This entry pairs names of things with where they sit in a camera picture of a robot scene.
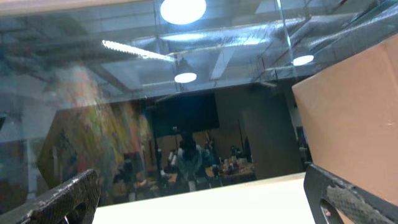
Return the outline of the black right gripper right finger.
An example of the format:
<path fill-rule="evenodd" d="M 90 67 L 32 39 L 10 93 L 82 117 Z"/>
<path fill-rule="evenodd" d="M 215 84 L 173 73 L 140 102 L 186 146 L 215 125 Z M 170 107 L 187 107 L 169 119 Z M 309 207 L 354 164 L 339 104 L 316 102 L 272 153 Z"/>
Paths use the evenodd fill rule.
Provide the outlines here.
<path fill-rule="evenodd" d="M 397 206 L 309 164 L 303 187 L 315 223 L 397 223 Z"/>

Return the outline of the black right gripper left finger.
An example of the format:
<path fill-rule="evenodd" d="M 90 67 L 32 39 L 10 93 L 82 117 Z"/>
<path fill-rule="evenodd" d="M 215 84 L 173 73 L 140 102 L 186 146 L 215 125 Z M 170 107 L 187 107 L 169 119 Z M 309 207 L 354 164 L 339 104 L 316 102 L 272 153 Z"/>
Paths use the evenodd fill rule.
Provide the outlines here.
<path fill-rule="evenodd" d="M 4 224 L 91 224 L 100 199 L 99 178 L 88 169 L 1 215 Z"/>

